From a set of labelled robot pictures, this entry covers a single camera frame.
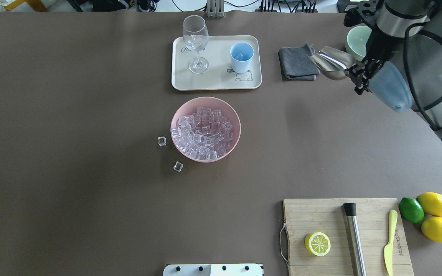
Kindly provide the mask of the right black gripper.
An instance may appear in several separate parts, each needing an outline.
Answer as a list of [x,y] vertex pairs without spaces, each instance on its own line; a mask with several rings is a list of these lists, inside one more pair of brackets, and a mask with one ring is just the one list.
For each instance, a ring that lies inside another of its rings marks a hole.
[[361,64],[355,64],[346,71],[346,76],[354,83],[354,91],[358,95],[371,92],[369,77],[373,77],[383,66],[386,53],[384,33],[378,28],[378,17],[383,8],[384,0],[361,1],[356,7],[346,12],[344,26],[353,27],[360,23],[372,29],[370,41],[366,43],[366,56]]

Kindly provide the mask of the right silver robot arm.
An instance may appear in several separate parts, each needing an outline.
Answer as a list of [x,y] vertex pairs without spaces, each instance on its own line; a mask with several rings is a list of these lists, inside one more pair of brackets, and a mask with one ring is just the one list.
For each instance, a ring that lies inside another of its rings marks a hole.
[[369,0],[348,10],[344,25],[371,33],[360,65],[347,71],[359,95],[412,109],[442,142],[442,0]]

